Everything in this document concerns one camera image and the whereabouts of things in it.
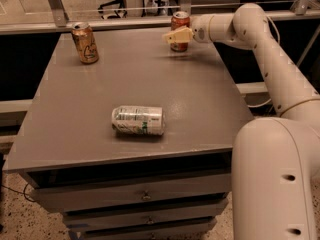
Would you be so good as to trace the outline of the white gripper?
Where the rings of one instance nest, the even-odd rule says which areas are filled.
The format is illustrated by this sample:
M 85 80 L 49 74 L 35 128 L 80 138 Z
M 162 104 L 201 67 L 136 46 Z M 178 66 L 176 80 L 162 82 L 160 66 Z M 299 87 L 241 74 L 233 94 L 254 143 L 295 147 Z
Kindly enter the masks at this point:
M 168 43 L 189 43 L 193 38 L 199 43 L 209 43 L 210 39 L 210 15 L 193 16 L 190 27 L 181 26 L 162 35 L 162 39 Z

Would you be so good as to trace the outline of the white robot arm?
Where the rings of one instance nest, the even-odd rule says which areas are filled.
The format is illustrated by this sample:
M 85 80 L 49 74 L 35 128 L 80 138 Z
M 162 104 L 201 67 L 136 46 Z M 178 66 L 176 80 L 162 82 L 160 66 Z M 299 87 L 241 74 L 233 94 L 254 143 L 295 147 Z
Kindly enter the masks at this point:
M 276 114 L 247 123 L 232 151 L 234 240 L 317 240 L 311 180 L 320 171 L 320 94 L 282 49 L 257 4 L 204 14 L 168 43 L 220 42 L 253 52 Z

